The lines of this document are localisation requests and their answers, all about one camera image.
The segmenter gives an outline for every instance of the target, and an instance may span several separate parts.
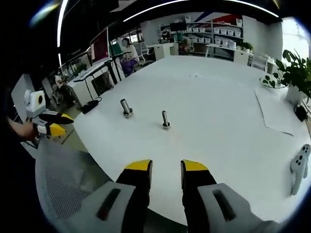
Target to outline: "white plant pot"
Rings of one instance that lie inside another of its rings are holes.
[[[294,107],[296,107],[306,97],[307,97],[307,95],[305,93],[299,91],[297,86],[290,86],[288,88],[288,92],[287,92],[287,95],[285,97],[285,100],[287,100]]]

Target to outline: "metal peg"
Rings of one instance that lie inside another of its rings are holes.
[[[133,109],[131,109],[131,108],[128,106],[128,104],[127,104],[127,102],[126,102],[125,99],[122,99],[122,100],[120,101],[120,103],[121,103],[122,108],[123,108],[123,110],[124,110],[123,115],[124,115],[126,118],[130,118],[130,117],[133,115]]]
[[[162,116],[163,116],[163,129],[167,130],[170,128],[170,123],[168,122],[167,120],[167,115],[166,115],[166,112],[165,111],[162,111]]]

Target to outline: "white paper sheet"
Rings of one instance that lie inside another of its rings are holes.
[[[266,127],[292,136],[303,130],[305,122],[301,122],[297,118],[294,107],[284,99],[284,95],[273,94],[264,88],[256,90],[255,93]]]

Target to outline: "round white table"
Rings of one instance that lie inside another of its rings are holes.
[[[298,194],[290,196],[289,164],[310,136],[307,127],[295,136],[265,127],[254,92],[262,88],[264,75],[233,62],[169,56],[104,93],[74,127],[113,180],[129,163],[152,159],[149,208],[164,217],[187,224],[180,161],[188,159],[206,165],[217,183],[246,198],[258,217],[281,222],[311,184],[309,175]],[[123,98],[133,108],[130,119],[122,114]],[[171,124],[167,131],[162,110]]]

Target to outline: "ceiling light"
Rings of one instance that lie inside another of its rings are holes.
[[[256,5],[254,5],[254,4],[251,4],[251,3],[248,3],[248,2],[245,2],[245,1],[239,1],[239,0],[225,0],[225,1],[233,1],[233,2],[238,2],[238,3],[241,3],[241,4],[249,5],[249,6],[252,6],[252,7],[256,7],[256,8],[258,8],[258,9],[260,9],[260,10],[262,10],[262,11],[265,11],[265,12],[267,12],[267,13],[269,13],[269,14],[271,14],[271,15],[273,15],[273,16],[275,16],[275,17],[278,18],[278,15],[277,15],[277,14],[274,14],[274,13],[272,13],[271,11],[268,11],[268,10],[266,10],[266,9],[260,7],[260,6],[256,6]]]
[[[63,0],[62,5],[60,7],[59,11],[59,17],[58,17],[58,23],[57,23],[57,47],[60,47],[60,32],[62,30],[62,22],[64,17],[64,12],[67,6],[68,0]],[[59,66],[62,66],[61,60],[60,60],[60,53],[58,54],[59,59]]]
[[[170,2],[164,3],[164,4],[160,4],[160,5],[158,5],[158,6],[153,6],[153,7],[151,7],[151,8],[148,8],[147,10],[143,10],[143,11],[141,11],[141,12],[139,12],[139,13],[137,13],[137,14],[135,14],[135,15],[133,15],[133,16],[131,16],[131,17],[125,19],[125,20],[123,20],[123,22],[126,22],[126,21],[128,21],[129,19],[134,18],[135,16],[138,16],[138,15],[140,15],[140,14],[142,14],[142,13],[145,13],[145,12],[150,11],[150,10],[152,10],[152,9],[155,9],[155,8],[157,8],[157,7],[165,6],[165,5],[168,5],[168,4],[171,4],[171,3],[175,3],[175,2],[180,2],[180,1],[188,1],[188,0],[175,0],[175,1],[170,1]]]

